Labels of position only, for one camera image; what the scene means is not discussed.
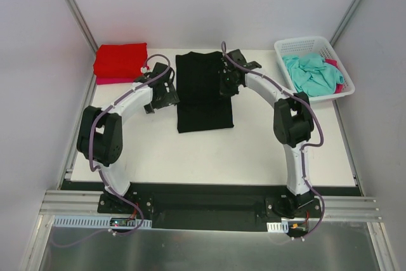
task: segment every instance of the metal frame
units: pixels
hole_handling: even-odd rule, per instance
[[[91,49],[96,52],[98,45],[91,31],[89,30],[89,27],[86,24],[86,21],[76,1],[66,0],[66,2],[88,44],[90,45]],[[362,0],[352,1],[331,39],[332,45],[334,45],[341,37],[341,34],[345,28],[347,28],[361,2]],[[90,104],[95,93],[95,89],[95,77],[93,76],[88,84],[84,100],[82,101],[82,109]],[[350,164],[353,172],[356,176],[358,176],[359,187],[362,191],[362,181],[360,181],[359,175],[355,171],[353,158],[348,148],[348,143],[346,142],[346,136],[341,118],[339,116],[337,104],[335,103],[334,106],[336,108],[344,142],[346,143],[346,150],[350,159]],[[67,152],[66,162],[63,167],[64,172],[61,175],[60,186],[62,185],[62,181],[65,178],[69,178],[71,175],[71,169],[75,161],[75,139],[79,129],[79,119],[80,116],[77,119],[74,134],[72,135],[71,139],[71,145],[69,151]],[[107,214],[101,215],[97,213],[100,194],[101,192],[75,192],[62,190],[47,191],[39,212],[35,230],[30,239],[28,250],[22,263],[22,269],[30,271],[39,270],[55,215],[106,216]],[[325,196],[324,221],[366,222],[368,224],[370,236],[381,270],[399,270],[393,256],[392,249],[389,245],[382,214],[375,198]]]

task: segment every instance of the robotic arm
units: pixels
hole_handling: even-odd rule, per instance
[[[308,104],[309,99],[305,93],[293,93],[275,81],[265,79],[260,73],[261,66],[256,62],[247,63],[240,50],[225,53],[224,45],[223,52],[220,93],[224,96],[238,94],[238,87],[243,85],[257,92],[274,108],[273,130],[284,146],[286,156],[287,196],[281,198],[273,210],[280,216],[294,218],[296,211],[314,198],[311,186],[305,180],[308,177],[308,158],[303,148],[314,129],[311,113],[303,103]],[[151,74],[137,79],[131,89],[113,103],[102,108],[89,106],[84,110],[77,149],[85,158],[94,160],[95,168],[104,176],[108,192],[113,193],[113,189],[124,196],[130,186],[125,161],[120,157],[123,124],[142,107],[147,112],[153,112],[179,101],[173,87],[172,72],[169,66],[158,63]],[[159,76],[158,81],[151,81]]]

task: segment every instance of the pink cloth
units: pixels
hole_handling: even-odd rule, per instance
[[[338,69],[338,64],[337,64],[337,61],[336,61],[336,60],[331,60],[331,59],[329,59],[329,58],[326,58],[326,59],[325,59],[325,62],[326,62],[326,63],[329,63],[330,65],[335,66],[335,68]],[[343,90],[343,85],[342,85],[342,84],[337,84],[337,86],[336,86],[336,92],[334,92],[334,94],[336,94],[336,93],[341,93],[342,90]]]
[[[132,83],[134,79],[125,77],[98,77],[96,76],[97,85],[107,85],[107,84],[122,84],[122,83]]]

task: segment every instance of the plastic basket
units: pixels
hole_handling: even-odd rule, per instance
[[[287,86],[289,87],[289,89],[295,92],[297,92],[297,90],[295,89],[292,79],[286,69],[285,63],[282,59],[283,56],[285,55],[304,56],[308,53],[318,53],[324,58],[330,58],[332,60],[337,61],[338,69],[343,74],[345,80],[342,92],[334,93],[333,95],[311,97],[310,98],[311,103],[317,103],[327,100],[335,100],[337,98],[341,98],[342,96],[352,95],[354,93],[355,87],[352,80],[350,79],[350,76],[348,75],[343,64],[338,58],[336,52],[330,45],[329,41],[326,40],[326,38],[321,36],[310,36],[310,37],[284,39],[283,41],[277,41],[275,43],[275,51],[277,52],[278,66],[285,77]]]

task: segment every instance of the white table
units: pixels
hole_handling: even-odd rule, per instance
[[[191,50],[148,50],[168,56],[176,70],[175,55]],[[193,50],[208,53],[214,50]],[[274,51],[243,50],[247,61],[256,60],[263,72],[285,84]],[[150,67],[154,67],[155,58]],[[129,84],[97,86],[92,105],[99,107],[127,91]],[[176,107],[147,115],[140,111],[124,125],[126,171],[132,182],[232,185],[284,185],[286,161],[273,134],[273,109],[254,91],[240,88],[232,97],[234,128],[179,134]],[[332,102],[312,105],[325,135],[320,148],[309,149],[310,178],[314,185],[355,186]],[[317,130],[311,141],[318,142]],[[98,182],[88,161],[78,154],[72,181]]]

